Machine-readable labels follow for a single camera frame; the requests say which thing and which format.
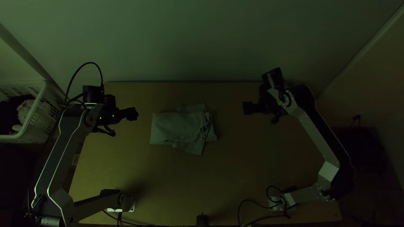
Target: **cable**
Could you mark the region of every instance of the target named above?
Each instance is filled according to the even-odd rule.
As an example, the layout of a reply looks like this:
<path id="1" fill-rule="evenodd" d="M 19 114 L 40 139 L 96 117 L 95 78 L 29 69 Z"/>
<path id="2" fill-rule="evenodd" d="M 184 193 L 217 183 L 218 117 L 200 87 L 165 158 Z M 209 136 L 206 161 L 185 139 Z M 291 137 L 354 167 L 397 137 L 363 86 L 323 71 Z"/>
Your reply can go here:
<path id="1" fill-rule="evenodd" d="M 103 80 L 103 78 L 102 78 L 102 72 L 101 72 L 100 67 L 99 67 L 96 63 L 94 63 L 94 62 L 92 62 L 92 61 L 86 62 L 86 63 L 82 64 L 82 65 L 74 72 L 72 78 L 70 79 L 69 85 L 67 86 L 66 95 L 65 95 L 65 97 L 64 97 L 64 104 L 65 104 L 65 105 L 66 105 L 66 102 L 67 102 L 67 96 L 68 96 L 69 91 L 70 91 L 70 86 L 72 85 L 72 82 L 73 82 L 74 78 L 76 77 L 77 73 L 78 73 L 84 66 L 86 66 L 86 65 L 88 65 L 88 64 L 93 64 L 93 65 L 95 65 L 95 66 L 98 68 L 98 71 L 100 72 L 100 76 L 101 76 L 101 90 L 102 90 L 102 92 L 104 92 L 104 80 Z"/>
<path id="2" fill-rule="evenodd" d="M 115 219 L 115 220 L 117 220 L 117 221 L 120 221 L 121 223 L 130 224 L 130 225 L 138 226 L 138 227 L 144 227 L 143 225 L 140 225 L 140 224 L 134 224 L 134 223 L 130 223 L 130 222 L 125 222 L 125 221 L 123 221 L 123 220 L 121 220 L 121 219 L 118 219 L 118 218 L 116 218 L 116 217 L 110 215 L 110 214 L 107 213 L 105 210 L 102 210 L 102 211 L 103 211 L 106 215 L 108 215 L 109 217 L 111 217 L 111 218 L 113 218 L 113 219 Z"/>
<path id="3" fill-rule="evenodd" d="M 75 99 L 75 100 L 69 100 L 68 101 L 68 103 L 70 103 L 70 102 L 78 102 L 78 103 L 80 103 L 83 107 L 84 107 L 84 109 L 86 109 L 86 110 L 88 110 L 87 109 L 87 106 L 84 104 L 84 102 L 82 102 L 82 101 L 80 101 L 80 100 L 77 100 L 77 99 Z"/>
<path id="4" fill-rule="evenodd" d="M 122 219 L 122 212 L 118 214 L 117 226 L 119 227 L 119 221 Z"/>
<path id="5" fill-rule="evenodd" d="M 66 104 L 69 104 L 69 103 L 71 103 L 71 102 L 73 102 L 73 101 L 76 101 L 78 98 L 80 98 L 80 97 L 82 97 L 82 96 L 83 96 L 83 93 L 81 93 L 81 94 L 79 94 L 79 95 L 77 95 L 77 96 L 71 98 L 69 101 L 67 101 Z"/>
<path id="6" fill-rule="evenodd" d="M 361 116 L 360 115 L 355 115 L 352 118 L 353 122 L 349 125 L 349 127 L 352 127 L 352 125 L 356 122 L 356 120 L 358 120 L 358 127 L 361 126 Z"/>
<path id="7" fill-rule="evenodd" d="M 259 221 L 262 221 L 262 220 L 265 220 L 265 219 L 276 218 L 276 217 L 287 217 L 287 216 L 284 215 L 284 214 L 282 214 L 282 215 L 273 215 L 273 216 L 265 216 L 265 217 L 256 219 L 256 220 L 254 220 L 254 221 L 252 221 L 252 222 L 248 222 L 247 224 L 243 225 L 242 227 L 249 226 L 249 225 L 251 225 L 251 224 L 254 224 L 254 223 L 256 223 L 256 222 L 259 222 Z"/>
<path id="8" fill-rule="evenodd" d="M 266 188 L 266 197 L 267 197 L 272 203 L 278 203 L 278 202 L 280 202 L 280 200 L 278 200 L 278 201 L 273 201 L 273 200 L 271 199 L 271 197 L 269 197 L 268 189 L 270 189 L 271 187 L 273 187 L 273 188 L 275 188 L 276 190 L 278 190 L 279 193 L 282 193 L 282 190 L 280 190 L 278 187 L 273 186 L 273 185 L 270 185 L 270 186 L 268 186 L 268 187 Z"/>
<path id="9" fill-rule="evenodd" d="M 265 208 L 265 209 L 272 209 L 272 208 L 276 207 L 277 205 L 282 204 L 282 203 L 277 203 L 277 204 L 275 204 L 275 205 L 273 205 L 273 206 L 263 206 L 263 205 L 261 205 L 261 204 L 255 202 L 255 201 L 253 201 L 253 200 L 244 199 L 244 200 L 240 203 L 239 209 L 237 210 L 237 221 L 238 221 L 240 227 L 241 227 L 241 223 L 240 223 L 240 209 L 241 209 L 241 205 L 243 205 L 243 203 L 245 203 L 245 202 L 252 202 L 252 203 L 254 203 L 254 204 L 256 204 L 256 205 L 258 205 L 258 206 L 260 206 L 260 207 L 262 207 L 262 208 Z"/>
<path id="10" fill-rule="evenodd" d="M 286 215 L 286 211 L 289 210 L 289 209 L 291 209 L 292 207 L 294 207 L 294 205 L 287 208 L 286 200 L 285 200 L 285 198 L 283 198 L 283 196 L 279 196 L 279 198 L 281 198 L 280 200 L 278 200 L 278 201 L 273 201 L 273 200 L 271 199 L 271 197 L 269 196 L 269 194 L 268 194 L 268 189 L 270 189 L 271 187 L 273 187 L 273 188 L 275 188 L 276 190 L 278 190 L 279 193 L 282 193 L 282 190 L 280 190 L 278 187 L 276 187 L 276 186 L 274 186 L 274 185 L 270 185 L 270 186 L 268 186 L 268 187 L 266 188 L 266 197 L 267 197 L 272 203 L 279 203 L 279 202 L 283 201 L 283 204 L 284 204 L 284 213 L 285 213 L 285 215 Z"/>

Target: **wooden table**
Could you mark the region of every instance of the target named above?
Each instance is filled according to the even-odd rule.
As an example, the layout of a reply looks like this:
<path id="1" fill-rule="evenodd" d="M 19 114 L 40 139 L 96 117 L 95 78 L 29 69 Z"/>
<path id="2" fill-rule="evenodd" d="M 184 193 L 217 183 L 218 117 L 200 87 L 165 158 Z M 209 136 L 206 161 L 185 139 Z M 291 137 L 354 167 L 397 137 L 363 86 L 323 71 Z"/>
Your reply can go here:
<path id="1" fill-rule="evenodd" d="M 134 193 L 136 210 L 124 213 L 122 219 L 139 224 L 195 225 L 196 216 L 203 212 L 211 225 L 237 225 L 237 207 L 243 199 L 268 205 L 268 185 L 285 189 L 315 182 L 323 159 L 295 118 L 284 116 L 273 125 L 271 115 L 243 114 L 243 101 L 258 100 L 258 86 L 256 82 L 109 83 L 106 94 L 115 95 L 121 109 L 136 107 L 139 118 L 111 126 L 116 137 L 87 136 L 70 195 L 78 201 L 102 189 Z M 199 103 L 214 114 L 219 136 L 206 144 L 203 156 L 149 144 L 152 113 Z M 271 214 L 245 204 L 241 222 Z M 337 203 L 300 204 L 290 215 L 291 219 L 261 223 L 341 220 Z M 99 212 L 81 223 L 116 221 Z"/>

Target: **white plastic basket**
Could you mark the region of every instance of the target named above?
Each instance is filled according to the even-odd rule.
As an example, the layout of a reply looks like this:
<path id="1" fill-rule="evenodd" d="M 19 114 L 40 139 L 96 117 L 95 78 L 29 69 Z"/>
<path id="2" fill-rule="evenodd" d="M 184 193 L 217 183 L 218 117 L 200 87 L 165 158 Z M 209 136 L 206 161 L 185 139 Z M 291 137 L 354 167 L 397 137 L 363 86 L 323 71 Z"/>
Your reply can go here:
<path id="1" fill-rule="evenodd" d="M 35 97 L 22 130 L 15 135 L 0 135 L 0 143 L 44 143 L 61 113 L 53 91 L 44 80 L 0 83 L 0 101 L 20 95 Z"/>

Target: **gray towel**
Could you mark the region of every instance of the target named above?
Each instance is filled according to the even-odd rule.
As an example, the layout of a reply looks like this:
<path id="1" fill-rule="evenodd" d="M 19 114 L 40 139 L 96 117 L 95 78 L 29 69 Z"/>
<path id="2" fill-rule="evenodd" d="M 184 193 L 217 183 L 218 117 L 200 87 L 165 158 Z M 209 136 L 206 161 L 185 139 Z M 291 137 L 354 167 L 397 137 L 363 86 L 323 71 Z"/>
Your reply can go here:
<path id="1" fill-rule="evenodd" d="M 153 114 L 150 144 L 170 144 L 173 148 L 202 155 L 205 142 L 215 140 L 212 115 L 204 104 L 177 108 L 177 112 Z"/>

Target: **wall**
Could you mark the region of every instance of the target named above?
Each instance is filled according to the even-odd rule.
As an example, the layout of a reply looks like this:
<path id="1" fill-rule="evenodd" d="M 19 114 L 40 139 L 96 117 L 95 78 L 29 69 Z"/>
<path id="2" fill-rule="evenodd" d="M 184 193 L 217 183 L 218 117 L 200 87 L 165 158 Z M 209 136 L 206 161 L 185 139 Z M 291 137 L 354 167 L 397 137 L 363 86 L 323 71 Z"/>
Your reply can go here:
<path id="1" fill-rule="evenodd" d="M 330 126 L 376 127 L 404 188 L 404 5 L 317 101 Z"/>
<path id="2" fill-rule="evenodd" d="M 2 0 L 0 22 L 63 90 L 105 81 L 287 79 L 321 91 L 403 0 Z M 99 84 L 94 66 L 81 85 Z"/>
<path id="3" fill-rule="evenodd" d="M 0 38 L 0 82 L 43 79 Z"/>

